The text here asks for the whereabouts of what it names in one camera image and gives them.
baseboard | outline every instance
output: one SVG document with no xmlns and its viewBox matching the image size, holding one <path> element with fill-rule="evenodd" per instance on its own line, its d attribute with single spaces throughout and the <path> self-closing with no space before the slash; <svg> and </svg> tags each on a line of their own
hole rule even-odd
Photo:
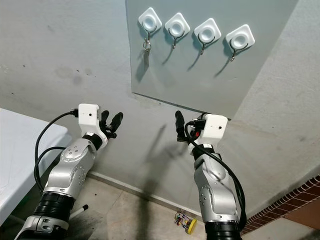
<svg viewBox="0 0 320 240">
<path fill-rule="evenodd" d="M 88 173 L 88 177 L 90 178 L 93 178 L 93 179 L 96 179 L 98 181 L 101 181 L 101 182 L 104 182 L 108 185 L 111 185 L 115 188 L 118 188 L 118 189 L 121 189 L 121 190 L 124 190 L 128 193 L 131 193 L 131 194 L 134 194 L 134 195 L 137 195 L 141 198 L 144 198 L 148 201 L 151 201 L 151 202 L 154 202 L 156 204 L 159 204 L 159 205 L 162 205 L 168 209 L 172 209 L 176 212 L 181 212 L 181 213 L 184 213 L 186 214 L 187 216 L 190 216 L 192 218 L 195 218 L 199 221 L 202 221 L 202 217 L 201 217 L 201 213 L 200 212 L 197 212 L 197 211 L 194 211 L 190 208 L 187 208 L 187 207 L 184 207 L 182 205 L 179 205 L 175 202 L 172 202 L 172 201 L 169 201 L 167 199 L 164 199 L 162 197 L 159 197 L 157 195 L 154 195 L 154 194 L 151 194 L 151 195 L 147 195 L 145 194 L 141 189 L 137 188 L 137 187 L 134 187 L 134 186 L 131 186 L 127 183 L 124 183 L 122 181 L 119 181 L 119 180 L 116 180 L 112 177 L 108 177 L 106 175 L 103 175 L 101 173 L 98 173 L 98 172 L 95 172 L 95 171 L 90 171 Z"/>
</svg>

white table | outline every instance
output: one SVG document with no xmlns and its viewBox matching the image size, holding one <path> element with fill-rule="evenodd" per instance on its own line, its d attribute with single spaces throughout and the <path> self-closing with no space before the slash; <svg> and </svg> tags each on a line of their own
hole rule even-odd
<svg viewBox="0 0 320 240">
<path fill-rule="evenodd" d="M 35 144 L 47 124 L 0 108 L 0 226 L 36 183 Z M 39 155 L 50 147 L 66 147 L 71 139 L 67 128 L 53 124 L 41 138 Z M 40 176 L 60 151 L 52 150 L 43 157 Z"/>
</svg>

tiled floor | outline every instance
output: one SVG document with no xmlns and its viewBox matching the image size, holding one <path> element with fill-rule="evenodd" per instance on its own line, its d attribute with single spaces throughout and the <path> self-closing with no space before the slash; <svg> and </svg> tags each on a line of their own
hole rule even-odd
<svg viewBox="0 0 320 240">
<path fill-rule="evenodd" d="M 39 200 L 34 187 L 13 215 L 25 219 Z M 192 235 L 174 224 L 175 211 L 146 201 L 92 178 L 87 178 L 73 209 L 84 204 L 89 209 L 71 219 L 68 240 L 205 240 L 205 228 L 198 222 Z M 0 239 L 13 240 L 22 226 L 7 220 Z M 319 240 L 319 232 L 280 218 L 244 235 L 243 240 Z"/>
</svg>

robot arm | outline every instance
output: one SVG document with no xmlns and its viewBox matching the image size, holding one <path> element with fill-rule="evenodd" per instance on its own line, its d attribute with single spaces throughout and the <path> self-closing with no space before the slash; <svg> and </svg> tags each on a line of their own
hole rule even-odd
<svg viewBox="0 0 320 240">
<path fill-rule="evenodd" d="M 221 115 L 203 114 L 200 119 L 185 125 L 180 111 L 175 114 L 177 140 L 188 143 L 194 157 L 194 181 L 199 191 L 199 204 L 207 240 L 240 240 L 240 231 L 246 224 L 245 197 L 239 181 L 229 167 L 215 153 L 213 145 L 223 137 L 228 119 Z M 241 206 L 240 221 L 236 199 L 230 188 L 233 178 Z"/>
<path fill-rule="evenodd" d="M 99 106 L 80 104 L 78 120 L 82 138 L 74 141 L 60 156 L 51 170 L 42 197 L 32 216 L 25 221 L 16 240 L 62 239 L 69 227 L 70 211 L 84 186 L 88 171 L 94 165 L 98 152 L 109 138 L 115 138 L 123 114 L 118 113 L 106 125 L 108 111 L 98 120 Z"/>
</svg>

gray wall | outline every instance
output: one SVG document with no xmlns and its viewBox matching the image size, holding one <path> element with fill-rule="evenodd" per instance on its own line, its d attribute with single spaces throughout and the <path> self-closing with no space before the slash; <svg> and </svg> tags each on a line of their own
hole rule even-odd
<svg viewBox="0 0 320 240">
<path fill-rule="evenodd" d="M 299 1 L 218 147 L 249 214 L 319 170 L 319 11 Z M 79 103 L 124 112 L 95 171 L 199 209 L 192 157 L 176 144 L 179 108 L 131 93 L 124 0 L 1 1 L 1 107 L 49 121 Z M 60 123 L 80 135 L 76 119 Z"/>
</svg>

